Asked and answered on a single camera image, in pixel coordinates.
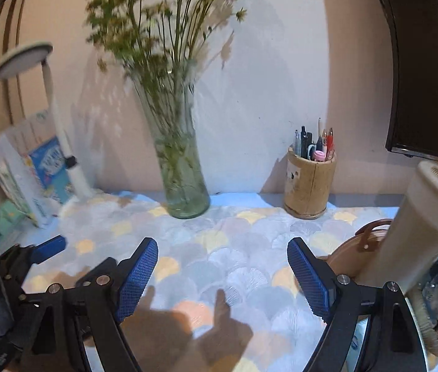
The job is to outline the black television screen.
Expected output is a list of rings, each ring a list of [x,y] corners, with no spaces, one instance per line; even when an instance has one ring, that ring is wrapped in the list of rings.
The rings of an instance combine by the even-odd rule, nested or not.
[[[380,0],[390,30],[393,92],[386,147],[438,160],[438,0]]]

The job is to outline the tan leather round purse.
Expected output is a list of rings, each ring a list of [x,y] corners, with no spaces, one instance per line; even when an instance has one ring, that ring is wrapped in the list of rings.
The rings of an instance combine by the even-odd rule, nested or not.
[[[322,256],[336,275],[355,278],[377,253],[391,225],[390,218],[365,224],[355,236],[340,244],[331,255]]]

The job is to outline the white desk lamp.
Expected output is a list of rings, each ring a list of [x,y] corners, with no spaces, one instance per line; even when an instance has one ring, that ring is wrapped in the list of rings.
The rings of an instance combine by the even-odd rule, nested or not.
[[[78,163],[71,148],[67,133],[63,128],[63,121],[54,93],[51,68],[47,61],[48,56],[52,52],[53,45],[50,42],[45,41],[18,45],[13,49],[8,50],[0,58],[0,80],[3,81],[16,77],[25,71],[31,70],[37,65],[42,67],[42,78],[48,108],[52,116],[57,139],[69,175],[69,180],[74,188],[76,197],[81,201],[86,201],[95,195],[95,191],[89,185],[81,165]]]

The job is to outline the beige thermos bottle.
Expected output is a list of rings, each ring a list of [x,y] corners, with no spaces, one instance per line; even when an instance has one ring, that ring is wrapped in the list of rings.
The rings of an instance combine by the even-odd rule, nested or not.
[[[365,286],[394,281],[406,293],[438,258],[438,164],[422,161],[379,249],[357,275]]]

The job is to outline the stack of books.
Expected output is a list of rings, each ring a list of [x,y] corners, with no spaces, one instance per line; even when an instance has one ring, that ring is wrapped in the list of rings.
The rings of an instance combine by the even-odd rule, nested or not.
[[[74,195],[48,110],[0,134],[0,186],[18,210],[40,228],[50,224]]]

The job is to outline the bamboo pen holder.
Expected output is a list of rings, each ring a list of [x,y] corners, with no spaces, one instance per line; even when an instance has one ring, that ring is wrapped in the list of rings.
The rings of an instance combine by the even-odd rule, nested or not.
[[[336,170],[337,157],[329,161],[306,160],[287,152],[284,208],[296,218],[315,219],[323,215]]]

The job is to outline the pens in holder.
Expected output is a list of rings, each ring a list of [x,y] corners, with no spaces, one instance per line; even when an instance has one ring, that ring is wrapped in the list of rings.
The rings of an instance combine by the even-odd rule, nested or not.
[[[294,132],[291,152],[294,156],[314,162],[329,162],[335,159],[333,128],[326,128],[319,117],[315,133],[302,125]]]

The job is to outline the green flower bouquet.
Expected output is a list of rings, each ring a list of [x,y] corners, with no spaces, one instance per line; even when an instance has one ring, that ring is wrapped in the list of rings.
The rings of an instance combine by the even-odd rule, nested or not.
[[[241,22],[233,0],[86,0],[88,43],[104,53],[99,69],[120,64],[147,93],[175,94],[201,48],[215,31],[214,9]]]

